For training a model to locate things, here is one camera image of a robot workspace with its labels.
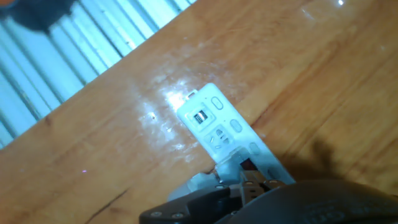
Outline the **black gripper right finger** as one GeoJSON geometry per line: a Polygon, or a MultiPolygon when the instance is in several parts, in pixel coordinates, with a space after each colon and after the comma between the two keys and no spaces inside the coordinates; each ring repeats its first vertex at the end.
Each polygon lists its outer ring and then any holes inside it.
{"type": "Polygon", "coordinates": [[[270,190],[285,186],[285,183],[280,180],[266,179],[258,170],[244,170],[240,173],[240,178],[239,190],[243,205],[247,205],[270,190]]]}

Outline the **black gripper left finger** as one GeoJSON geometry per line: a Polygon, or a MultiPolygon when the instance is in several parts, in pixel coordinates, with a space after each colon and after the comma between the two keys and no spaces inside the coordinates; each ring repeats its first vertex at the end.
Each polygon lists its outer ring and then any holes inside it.
{"type": "Polygon", "coordinates": [[[139,215],[140,224],[220,223],[242,207],[239,190],[214,185],[163,203],[139,215]]]}

